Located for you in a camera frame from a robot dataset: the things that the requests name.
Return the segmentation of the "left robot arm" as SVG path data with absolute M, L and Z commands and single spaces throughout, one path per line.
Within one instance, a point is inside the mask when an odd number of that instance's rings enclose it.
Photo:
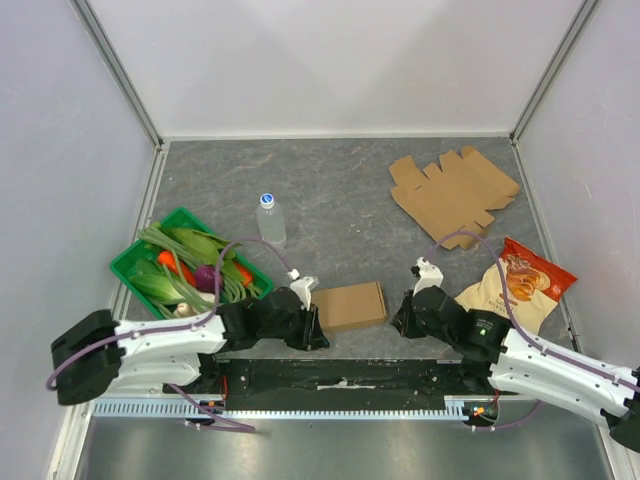
M 107 392 L 162 389 L 169 384 L 208 393 L 220 378 L 210 357 L 249 350 L 262 339 L 281 340 L 299 351 L 329 345 L 318 308 L 287 287 L 188 318 L 116 320 L 110 311 L 98 310 L 52 342 L 54 372 L 46 386 L 62 406 Z

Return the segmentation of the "brown cardboard box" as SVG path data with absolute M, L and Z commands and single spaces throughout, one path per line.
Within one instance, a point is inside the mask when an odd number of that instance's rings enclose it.
M 387 320 L 379 282 L 317 290 L 312 294 L 312 303 L 319 309 L 324 333 L 368 328 Z

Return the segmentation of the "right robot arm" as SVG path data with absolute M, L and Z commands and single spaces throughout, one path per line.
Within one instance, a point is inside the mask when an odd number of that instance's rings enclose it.
M 462 356 L 458 381 L 467 392 L 527 395 L 608 429 L 639 451 L 639 371 L 584 356 L 493 312 L 465 310 L 438 287 L 408 291 L 391 324 L 410 339 L 434 337 Z

